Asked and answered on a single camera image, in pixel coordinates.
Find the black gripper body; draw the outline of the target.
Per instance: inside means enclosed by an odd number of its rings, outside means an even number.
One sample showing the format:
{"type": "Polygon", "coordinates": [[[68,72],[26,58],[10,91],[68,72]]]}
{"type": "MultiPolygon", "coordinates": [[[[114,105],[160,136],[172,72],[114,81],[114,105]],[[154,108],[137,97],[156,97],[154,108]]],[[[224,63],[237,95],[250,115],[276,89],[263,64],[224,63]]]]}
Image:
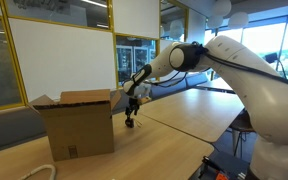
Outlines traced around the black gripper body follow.
{"type": "Polygon", "coordinates": [[[126,110],[125,110],[125,115],[127,116],[127,119],[132,119],[131,114],[136,115],[139,108],[140,108],[140,105],[138,104],[138,100],[130,98],[129,105],[126,107],[126,110]]]}

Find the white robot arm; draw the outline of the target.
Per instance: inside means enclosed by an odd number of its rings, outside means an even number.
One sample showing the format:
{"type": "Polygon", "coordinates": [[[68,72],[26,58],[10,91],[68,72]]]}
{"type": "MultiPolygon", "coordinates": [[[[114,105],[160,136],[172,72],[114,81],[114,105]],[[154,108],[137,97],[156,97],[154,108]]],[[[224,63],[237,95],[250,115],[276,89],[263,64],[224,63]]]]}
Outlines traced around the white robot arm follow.
{"type": "Polygon", "coordinates": [[[124,92],[138,99],[146,82],[172,71],[213,69],[237,94],[258,137],[247,180],[288,180],[288,79],[239,42],[219,35],[206,45],[174,42],[124,81],[124,92]]]}

